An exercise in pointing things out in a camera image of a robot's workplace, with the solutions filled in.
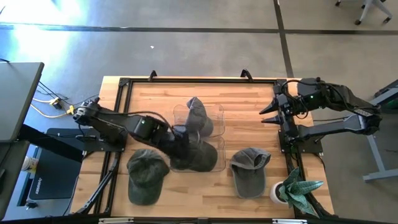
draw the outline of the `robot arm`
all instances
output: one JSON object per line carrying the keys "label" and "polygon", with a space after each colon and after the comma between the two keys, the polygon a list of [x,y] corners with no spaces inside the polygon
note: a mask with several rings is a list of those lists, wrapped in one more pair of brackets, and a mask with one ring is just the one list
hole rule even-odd
{"label": "robot arm", "polygon": [[102,140],[109,144],[123,141],[122,133],[127,131],[136,141],[155,147],[170,157],[187,157],[189,140],[185,127],[172,128],[166,121],[139,115],[150,111],[115,113],[102,108],[99,100],[84,102],[77,108],[73,119],[80,125],[95,128],[101,133]]}
{"label": "robot arm", "polygon": [[[287,91],[288,82],[298,82],[298,95],[292,96]],[[263,109],[260,114],[278,111],[273,118],[263,120],[263,123],[280,124],[285,133],[292,139],[306,139],[312,136],[352,132],[356,134],[373,134],[379,129],[381,120],[380,109],[364,101],[343,85],[325,83],[320,78],[304,78],[289,80],[274,87],[277,93],[272,103]],[[329,108],[335,111],[349,111],[354,115],[327,124],[306,127],[294,124],[294,116],[308,114],[309,111]]]}

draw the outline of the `potted plant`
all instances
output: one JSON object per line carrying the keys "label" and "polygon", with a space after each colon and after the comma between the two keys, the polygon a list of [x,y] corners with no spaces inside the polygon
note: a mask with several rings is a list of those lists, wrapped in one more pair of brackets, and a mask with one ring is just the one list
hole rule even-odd
{"label": "potted plant", "polygon": [[305,194],[319,188],[323,181],[297,181],[299,174],[300,170],[297,167],[285,181],[274,184],[269,194],[270,198],[274,203],[289,204],[289,208],[294,205],[304,213],[315,215]]}

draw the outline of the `wooden tabletop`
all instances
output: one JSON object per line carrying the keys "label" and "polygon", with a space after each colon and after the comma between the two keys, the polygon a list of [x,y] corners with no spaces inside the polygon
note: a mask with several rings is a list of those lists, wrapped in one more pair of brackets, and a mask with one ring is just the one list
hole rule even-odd
{"label": "wooden tabletop", "polygon": [[[118,83],[121,77],[104,77],[99,94],[100,105],[114,108]],[[295,83],[289,83],[291,94],[297,94]],[[226,169],[221,172],[173,172],[165,177],[159,201],[151,206],[132,204],[127,196],[129,176],[127,161],[136,149],[149,146],[127,140],[125,152],[119,166],[118,180],[112,208],[113,217],[228,217],[228,218],[292,218],[293,209],[286,205],[276,205],[269,198],[273,184],[287,177],[285,157],[280,153],[277,132],[278,125],[262,124],[264,118],[276,114],[259,115],[273,97],[272,85],[250,83],[135,83],[129,110],[151,110],[162,114],[173,123],[173,109],[185,105],[197,96],[205,105],[222,105],[224,108]],[[297,124],[311,126],[312,117],[296,120]],[[266,190],[262,197],[241,199],[236,196],[229,160],[233,154],[246,147],[259,147],[271,153],[271,161],[266,165]],[[83,161],[81,166],[71,212],[83,206],[94,192],[100,179],[103,152],[95,152]],[[307,180],[323,180],[325,183],[313,192],[323,207],[333,213],[325,171],[319,158],[303,154],[303,164]],[[108,187],[104,191],[101,209],[108,197]]]}

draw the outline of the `gray baseball cap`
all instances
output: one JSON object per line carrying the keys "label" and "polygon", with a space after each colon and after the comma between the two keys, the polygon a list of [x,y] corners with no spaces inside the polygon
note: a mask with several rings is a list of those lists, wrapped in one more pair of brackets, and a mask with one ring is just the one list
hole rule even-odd
{"label": "gray baseball cap", "polygon": [[193,97],[187,102],[187,107],[189,108],[189,114],[185,126],[188,132],[199,132],[202,137],[210,136],[214,126],[213,121],[207,117],[205,105],[197,97]]}
{"label": "gray baseball cap", "polygon": [[170,169],[152,149],[138,149],[127,162],[129,200],[136,205],[152,205],[160,197],[163,178]]}
{"label": "gray baseball cap", "polygon": [[189,134],[189,145],[187,158],[170,158],[170,166],[177,170],[193,170],[197,172],[210,172],[218,160],[218,153],[215,147],[206,141],[199,139],[197,134]]}
{"label": "gray baseball cap", "polygon": [[264,166],[271,159],[271,154],[259,148],[249,147],[240,150],[231,159],[231,170],[235,189],[241,198],[256,198],[266,189]]}

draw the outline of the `plant leaf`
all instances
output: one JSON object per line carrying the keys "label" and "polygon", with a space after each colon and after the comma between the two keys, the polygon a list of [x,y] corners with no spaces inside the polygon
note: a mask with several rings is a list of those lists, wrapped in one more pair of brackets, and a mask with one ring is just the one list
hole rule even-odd
{"label": "plant leaf", "polygon": [[284,181],[283,185],[288,186],[289,184],[292,184],[295,180],[297,180],[297,177],[300,174],[300,169],[298,167],[296,167],[296,169],[294,169],[289,176],[286,178],[286,180]]}
{"label": "plant leaf", "polygon": [[289,200],[289,197],[286,194],[286,187],[285,186],[283,186],[283,185],[280,186],[279,193],[280,193],[281,199],[285,200],[286,202]]}
{"label": "plant leaf", "polygon": [[294,195],[305,195],[320,186],[322,186],[323,181],[299,181],[292,185],[289,192]]}
{"label": "plant leaf", "polygon": [[296,183],[297,183],[297,181],[294,180],[293,183],[289,184],[289,185],[287,186],[287,191],[290,192],[290,191],[292,190],[292,187],[293,187],[294,185],[296,185]]}
{"label": "plant leaf", "polygon": [[292,193],[288,193],[290,195],[290,197],[292,198],[292,200],[295,200],[296,202],[299,202],[302,204],[303,207],[306,207],[308,202],[307,199],[305,198],[304,195],[294,195]]}
{"label": "plant leaf", "polygon": [[293,207],[292,200],[288,200],[287,203],[289,204],[289,208],[292,208],[292,207]]}
{"label": "plant leaf", "polygon": [[302,212],[311,214],[311,215],[315,215],[315,212],[312,209],[312,206],[310,203],[307,203],[307,206],[304,206],[302,203],[298,202],[298,201],[293,201],[294,206],[296,206],[298,209],[300,209]]}

